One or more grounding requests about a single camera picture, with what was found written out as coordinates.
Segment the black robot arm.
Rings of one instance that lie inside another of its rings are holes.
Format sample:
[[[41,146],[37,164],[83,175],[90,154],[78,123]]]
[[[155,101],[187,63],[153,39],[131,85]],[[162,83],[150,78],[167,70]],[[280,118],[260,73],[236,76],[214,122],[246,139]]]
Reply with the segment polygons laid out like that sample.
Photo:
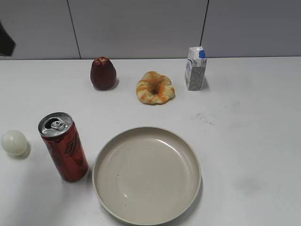
[[[16,43],[4,29],[2,23],[0,23],[0,55],[4,57],[11,57],[13,55],[15,46]]]

